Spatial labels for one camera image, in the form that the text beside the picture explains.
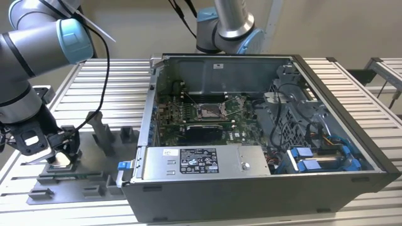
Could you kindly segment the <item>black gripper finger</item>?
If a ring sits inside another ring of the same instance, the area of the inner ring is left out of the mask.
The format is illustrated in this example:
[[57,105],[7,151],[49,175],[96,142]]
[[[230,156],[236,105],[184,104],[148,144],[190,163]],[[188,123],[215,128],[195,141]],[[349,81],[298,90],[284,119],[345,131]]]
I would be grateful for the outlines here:
[[80,147],[80,135],[79,131],[75,130],[73,125],[61,126],[63,130],[63,154],[67,156],[71,163],[76,162],[79,158],[79,147]]
[[48,164],[56,163],[56,154],[59,153],[59,148],[51,148],[51,156],[47,158]]

